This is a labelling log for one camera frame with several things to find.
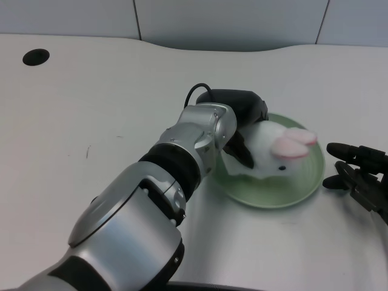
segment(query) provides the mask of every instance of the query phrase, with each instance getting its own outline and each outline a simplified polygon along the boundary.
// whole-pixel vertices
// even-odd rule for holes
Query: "plush bunny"
[[[298,128],[288,129],[273,121],[261,121],[239,130],[255,162],[250,169],[222,151],[229,175],[249,175],[264,179],[295,173],[309,154],[308,146],[316,143],[316,134]]]

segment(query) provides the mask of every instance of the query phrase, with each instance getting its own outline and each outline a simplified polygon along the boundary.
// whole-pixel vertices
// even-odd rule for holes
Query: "green plate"
[[[296,121],[270,113],[269,120],[286,127],[304,127]],[[294,205],[309,197],[322,183],[325,160],[319,144],[310,148],[310,154],[296,175],[269,177],[258,180],[246,175],[229,176],[221,156],[218,157],[213,177],[233,199],[260,208],[281,208]]]

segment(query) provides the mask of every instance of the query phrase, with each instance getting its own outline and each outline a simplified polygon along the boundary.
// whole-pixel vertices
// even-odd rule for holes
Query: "white wall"
[[[142,40],[192,50],[314,44],[327,0],[136,0]]]
[[[132,0],[0,0],[0,33],[139,38]]]
[[[179,49],[388,46],[388,0],[136,0],[145,41]],[[133,0],[0,0],[0,33],[139,39]]]
[[[318,43],[388,46],[388,0],[330,0]]]

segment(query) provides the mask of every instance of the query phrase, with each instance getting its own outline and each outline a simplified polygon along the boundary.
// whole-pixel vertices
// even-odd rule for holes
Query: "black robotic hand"
[[[335,163],[338,175],[326,178],[328,189],[350,190],[350,195],[366,210],[378,213],[388,224],[388,156],[368,147],[330,143],[327,152],[342,159]],[[360,167],[354,169],[349,165]],[[383,174],[381,181],[374,175]]]

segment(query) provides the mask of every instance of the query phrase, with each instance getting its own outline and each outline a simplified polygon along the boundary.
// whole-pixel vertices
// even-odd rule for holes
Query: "black cable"
[[[199,88],[199,87],[206,88],[206,90],[207,90],[207,92],[209,93],[209,96],[210,96],[210,101],[215,102],[214,95],[212,93],[212,89],[210,89],[210,87],[207,84],[205,84],[205,83],[199,83],[199,84],[195,85],[193,88],[191,88],[191,90],[189,91],[189,94],[187,94],[186,100],[184,101],[183,108],[187,107],[187,105],[189,104],[190,97],[192,96],[194,90]]]

